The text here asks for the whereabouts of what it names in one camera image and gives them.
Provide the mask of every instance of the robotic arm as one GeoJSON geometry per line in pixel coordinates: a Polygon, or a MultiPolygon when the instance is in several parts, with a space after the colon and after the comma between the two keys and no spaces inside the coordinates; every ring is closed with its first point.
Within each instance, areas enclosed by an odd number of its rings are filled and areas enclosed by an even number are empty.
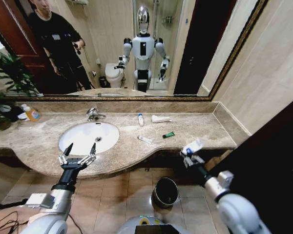
{"type": "Polygon", "coordinates": [[[162,56],[163,60],[162,60],[162,63],[161,63],[161,70],[160,70],[160,73],[158,75],[158,79],[160,82],[163,82],[164,79],[165,79],[165,72],[168,68],[168,64],[170,62],[169,60],[169,56],[166,55],[166,52],[165,52],[165,48],[164,48],[164,43],[163,43],[163,39],[161,38],[158,38],[156,39],[155,41],[155,49],[156,51],[162,56]]]}
{"type": "Polygon", "coordinates": [[[118,65],[114,67],[114,69],[121,68],[125,69],[126,65],[129,63],[130,60],[130,51],[132,48],[132,41],[129,38],[124,39],[124,55],[119,56],[118,65]]]}
{"type": "Polygon", "coordinates": [[[223,222],[233,234],[271,234],[250,201],[240,195],[230,194],[229,186],[233,179],[231,172],[221,172],[217,178],[208,174],[204,168],[204,160],[194,155],[202,147],[201,141],[197,139],[184,147],[180,155],[187,168],[195,167],[203,176],[204,187],[218,202],[217,208],[223,222]]]}
{"type": "Polygon", "coordinates": [[[84,158],[68,158],[73,143],[58,156],[64,169],[59,182],[53,185],[51,194],[32,194],[26,205],[39,208],[37,219],[28,224],[21,234],[66,234],[66,220],[71,208],[71,197],[75,192],[75,184],[79,171],[89,166],[95,159],[96,143],[90,154],[84,158]]]}

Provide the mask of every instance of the cable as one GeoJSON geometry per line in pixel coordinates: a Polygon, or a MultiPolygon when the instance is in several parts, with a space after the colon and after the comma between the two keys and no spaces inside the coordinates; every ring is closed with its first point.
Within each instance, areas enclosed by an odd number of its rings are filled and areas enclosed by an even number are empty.
{"type": "Polygon", "coordinates": [[[27,224],[28,221],[23,222],[23,223],[19,223],[19,213],[17,211],[13,211],[11,213],[9,213],[8,215],[6,215],[5,217],[3,217],[2,219],[0,219],[0,222],[3,221],[5,218],[9,217],[11,214],[16,214],[16,220],[9,220],[7,221],[5,224],[3,224],[2,226],[0,226],[0,232],[6,229],[10,229],[8,234],[11,234],[12,232],[14,232],[15,230],[17,230],[17,233],[19,233],[19,227],[21,225],[27,224]]]}
{"type": "Polygon", "coordinates": [[[70,218],[72,219],[72,221],[75,224],[75,226],[79,229],[80,233],[83,234],[82,229],[77,225],[77,223],[75,222],[75,220],[73,219],[73,217],[70,214],[68,214],[68,216],[70,216],[70,218]]]}
{"type": "Polygon", "coordinates": [[[1,222],[2,220],[4,220],[5,218],[9,217],[9,216],[10,216],[11,214],[13,214],[13,213],[16,214],[16,220],[18,220],[18,219],[19,219],[19,213],[18,213],[17,211],[13,211],[13,212],[7,214],[7,215],[6,215],[5,217],[3,217],[2,219],[0,219],[0,222],[1,222]]]}

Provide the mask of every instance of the robot chest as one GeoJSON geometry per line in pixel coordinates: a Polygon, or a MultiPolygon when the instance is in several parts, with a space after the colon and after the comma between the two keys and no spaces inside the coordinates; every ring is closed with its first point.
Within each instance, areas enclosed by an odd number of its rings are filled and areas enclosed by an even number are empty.
{"type": "Polygon", "coordinates": [[[150,59],[154,54],[154,39],[152,37],[136,37],[132,40],[132,47],[135,58],[150,59]]]}

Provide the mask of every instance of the person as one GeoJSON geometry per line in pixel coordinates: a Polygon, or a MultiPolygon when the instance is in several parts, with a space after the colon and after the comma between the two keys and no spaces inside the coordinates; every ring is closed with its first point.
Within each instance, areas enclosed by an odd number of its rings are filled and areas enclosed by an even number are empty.
{"type": "Polygon", "coordinates": [[[66,92],[76,92],[78,82],[86,90],[91,89],[87,73],[76,54],[76,50],[80,51],[85,46],[85,41],[66,19],[50,10],[48,0],[30,1],[35,9],[29,15],[29,23],[54,72],[66,79],[66,92]]]}

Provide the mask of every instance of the chrome faucet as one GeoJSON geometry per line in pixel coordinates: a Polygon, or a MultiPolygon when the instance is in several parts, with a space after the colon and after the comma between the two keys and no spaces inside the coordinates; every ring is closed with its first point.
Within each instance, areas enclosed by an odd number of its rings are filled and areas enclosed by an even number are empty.
{"type": "Polygon", "coordinates": [[[105,115],[99,114],[96,108],[91,108],[87,111],[86,116],[89,116],[88,121],[91,122],[93,119],[105,118],[105,115]]]}

